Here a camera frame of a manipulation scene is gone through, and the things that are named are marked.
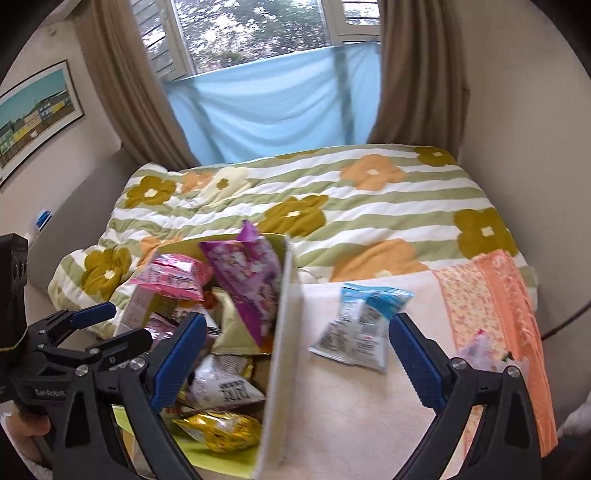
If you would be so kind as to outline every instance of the beige wall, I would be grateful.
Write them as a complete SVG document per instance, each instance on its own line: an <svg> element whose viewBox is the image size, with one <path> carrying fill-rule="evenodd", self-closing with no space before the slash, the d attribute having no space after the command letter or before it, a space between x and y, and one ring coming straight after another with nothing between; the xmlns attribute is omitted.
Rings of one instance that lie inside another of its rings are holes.
<svg viewBox="0 0 591 480"><path fill-rule="evenodd" d="M119 138L96 96L70 21L39 29L31 37L0 86L0 93L65 59L85 117L41 147L2 185L0 235L32 231L41 209L55 211L98 162L119 148ZM25 303L29 321L54 310L47 295L32 287L25 291Z"/></svg>
<svg viewBox="0 0 591 480"><path fill-rule="evenodd" d="M591 298L591 79L529 0L456 0L472 93L463 165L540 282L542 332ZM544 344L557 419L591 390L591 314Z"/></svg>

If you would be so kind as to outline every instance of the cable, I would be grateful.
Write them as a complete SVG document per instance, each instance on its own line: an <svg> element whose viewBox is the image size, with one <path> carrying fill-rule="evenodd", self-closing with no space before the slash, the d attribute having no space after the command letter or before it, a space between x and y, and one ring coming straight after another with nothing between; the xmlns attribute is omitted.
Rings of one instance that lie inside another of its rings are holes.
<svg viewBox="0 0 591 480"><path fill-rule="evenodd" d="M570 316L568 319L563 321L560 325L548 330L545 334L543 334L542 341L544 342L548 338L556 335L559 331L561 331L563 328L565 328L568 325L570 325L571 323L573 323L576 319L578 319L583 313L585 313L589 309L591 309L591 300L589 300L583 308L581 308L574 315Z"/></svg>

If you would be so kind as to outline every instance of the metal bolt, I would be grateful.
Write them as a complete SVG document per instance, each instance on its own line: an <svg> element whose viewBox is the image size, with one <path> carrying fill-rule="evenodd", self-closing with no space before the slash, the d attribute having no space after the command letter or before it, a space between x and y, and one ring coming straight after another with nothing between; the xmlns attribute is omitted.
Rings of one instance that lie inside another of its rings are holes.
<svg viewBox="0 0 591 480"><path fill-rule="evenodd" d="M144 360L140 356L137 356L131 362L129 362L129 367L132 370L142 370L143 367L145 367L145 365L146 365L146 360Z"/></svg>
<svg viewBox="0 0 591 480"><path fill-rule="evenodd" d="M76 368L76 375L78 377L84 377L88 373L88 365L80 365Z"/></svg>
<svg viewBox="0 0 591 480"><path fill-rule="evenodd" d="M519 378L521 376L521 372L517 367L510 365L507 367L507 373L512 376L513 378Z"/></svg>
<svg viewBox="0 0 591 480"><path fill-rule="evenodd" d="M465 370L468 363L463 358L452 358L452 367L456 370Z"/></svg>

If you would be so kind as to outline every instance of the gray headboard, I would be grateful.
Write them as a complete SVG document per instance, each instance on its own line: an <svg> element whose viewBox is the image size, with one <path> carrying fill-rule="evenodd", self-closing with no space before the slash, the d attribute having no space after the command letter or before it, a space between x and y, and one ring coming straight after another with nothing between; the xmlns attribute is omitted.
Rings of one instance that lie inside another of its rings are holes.
<svg viewBox="0 0 591 480"><path fill-rule="evenodd" d="M27 277L32 285L46 292L57 266L67 254L97 242L117 198L137 168L122 148L101 162L53 212L29 248Z"/></svg>

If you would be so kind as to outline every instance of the cardboard box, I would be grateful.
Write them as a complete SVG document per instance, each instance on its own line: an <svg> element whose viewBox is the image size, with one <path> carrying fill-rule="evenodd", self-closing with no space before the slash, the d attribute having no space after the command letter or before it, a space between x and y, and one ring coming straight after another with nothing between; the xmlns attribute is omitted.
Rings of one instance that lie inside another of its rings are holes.
<svg viewBox="0 0 591 480"><path fill-rule="evenodd" d="M182 433L175 436L189 461L205 478L207 478L207 472L204 472L203 469L241 478L259 479L263 471L274 468L285 457L288 420L294 388L296 352L300 336L301 287L289 239L274 233L265 233L264 235L279 256L283 266L283 277L273 353L270 364L265 366L269 370L269 381L266 388L267 400L263 413L261 442L258 447L243 452L221 454L207 450L203 444L192 442ZM235 238L236 235L213 235L184 240L164 245L158 249L153 258L160 254L178 253L205 261L199 249L199 242ZM155 309L166 308L170 308L168 300L158 294L151 294L137 288L125 310L117 334L143 327ZM123 430L128 434L132 433L124 410L115 410L115 415ZM137 444L131 445L128 435L126 438L126 444L129 445L128 449L138 471L149 470Z"/></svg>

